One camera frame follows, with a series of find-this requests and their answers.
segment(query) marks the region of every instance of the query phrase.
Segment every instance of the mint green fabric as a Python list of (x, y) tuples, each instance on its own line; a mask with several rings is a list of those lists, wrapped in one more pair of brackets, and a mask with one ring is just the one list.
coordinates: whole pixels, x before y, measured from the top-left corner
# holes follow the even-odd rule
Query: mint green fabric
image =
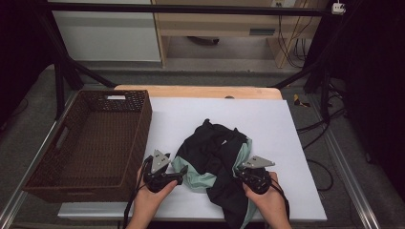
[(241, 150), (239, 150), (238, 156), (236, 157), (235, 164), (233, 164), (232, 167), (234, 177), (236, 177), (235, 170), (238, 169), (238, 166), (249, 159), (250, 150), (252, 148), (252, 139), (248, 137), (246, 139), (247, 143), (242, 144)]
[(210, 173), (200, 175), (188, 161), (184, 160), (180, 156), (176, 156), (172, 161), (172, 166), (175, 169), (176, 173), (178, 173), (186, 165), (188, 165), (188, 170), (187, 174), (185, 174), (183, 182), (189, 188), (206, 189), (211, 188), (214, 185), (217, 176)]
[(253, 218), (253, 215), (256, 213), (256, 210), (257, 210), (256, 204), (254, 204), (253, 201), (249, 199), (247, 203), (247, 211), (245, 215), (244, 224), (242, 224), (241, 227), (242, 229), (245, 228), (248, 223), (250, 223), (250, 221)]

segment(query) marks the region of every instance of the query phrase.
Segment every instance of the white cabinet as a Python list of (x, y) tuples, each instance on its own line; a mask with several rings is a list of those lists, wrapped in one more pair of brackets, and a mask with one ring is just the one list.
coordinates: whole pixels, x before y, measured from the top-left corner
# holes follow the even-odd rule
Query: white cabinet
[[(50, 2), (150, 4), (149, 0)], [(53, 15), (75, 60), (160, 62), (152, 13), (54, 11)]]

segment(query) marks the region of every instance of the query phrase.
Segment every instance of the aluminum rail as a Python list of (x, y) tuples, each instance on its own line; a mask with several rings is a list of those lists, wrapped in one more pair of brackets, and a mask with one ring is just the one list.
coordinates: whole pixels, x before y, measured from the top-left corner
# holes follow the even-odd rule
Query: aluminum rail
[[(309, 94), (308, 98), (309, 103), (313, 105), (313, 109), (315, 110), (317, 117), (322, 120), (322, 116), (319, 113), (320, 107), (318, 101), (313, 94)], [(355, 177), (351, 169), (351, 166), (349, 165), (348, 161), (343, 155), (342, 150), (339, 147), (339, 144), (337, 143), (331, 127), (329, 127), (325, 132), (325, 140), (328, 147), (330, 148), (330, 155), (332, 156), (334, 162), (336, 163), (336, 167), (342, 176), (343, 183), (346, 186), (346, 190), (348, 191), (352, 202), (357, 210), (357, 213), (363, 222), (364, 228), (381, 228), (377, 221), (377, 218), (374, 215), (372, 207), (367, 201), (367, 198), (364, 195), (363, 190), (360, 187), (360, 184), (358, 183), (357, 178)]]
[[(75, 95), (76, 95), (76, 93), (72, 93), (69, 96), (68, 101), (66, 102), (67, 107), (72, 106), (72, 102), (75, 98)], [(51, 139), (56, 134), (57, 127), (60, 124), (60, 120), (63, 120), (63, 118), (60, 118), (59, 120), (57, 120), (53, 123), (53, 126), (51, 127), (47, 136), (45, 137), (44, 141), (42, 142), (41, 146), (39, 147), (39, 150), (36, 152), (36, 155), (33, 158), (29, 168), (27, 169), (27, 172), (22, 177), (17, 188), (15, 189), (11, 198), (9, 199), (9, 202), (7, 203), (6, 207), (3, 209), (3, 211), (0, 215), (0, 229), (8, 229), (11, 227), (12, 221), (14, 220), (15, 216), (18, 213), (18, 210), (20, 209), (25, 198), (27, 197), (27, 192), (24, 192), (21, 189), (25, 185), (25, 183), (28, 181), (28, 179), (30, 178), (30, 175), (32, 174), (36, 165), (39, 163), (42, 155), (45, 154), (45, 151), (47, 150), (48, 146), (51, 144)]]

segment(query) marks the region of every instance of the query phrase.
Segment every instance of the person's left hand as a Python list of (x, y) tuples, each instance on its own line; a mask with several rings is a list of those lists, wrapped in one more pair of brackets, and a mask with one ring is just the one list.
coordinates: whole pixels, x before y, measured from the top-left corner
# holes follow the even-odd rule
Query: person's left hand
[(139, 186), (141, 188), (134, 199), (134, 214), (132, 215), (131, 222), (127, 227), (131, 229), (147, 228), (149, 222), (158, 211), (160, 204), (177, 185), (177, 181), (173, 180), (158, 193), (153, 193), (149, 191), (146, 186), (143, 186), (145, 184), (143, 182), (143, 177), (139, 176), (140, 169), (138, 170), (138, 178), (142, 179)]

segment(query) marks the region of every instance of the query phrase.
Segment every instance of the black frame pole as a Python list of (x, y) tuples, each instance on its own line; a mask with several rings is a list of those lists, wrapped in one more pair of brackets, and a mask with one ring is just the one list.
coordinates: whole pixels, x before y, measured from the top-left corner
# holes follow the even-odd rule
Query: black frame pole
[(94, 3), (39, 3), (39, 8), (57, 11), (103, 12), (164, 12), (241, 15), (325, 16), (330, 10), (301, 8), (259, 8), (230, 6), (145, 5), (145, 4), (94, 4)]

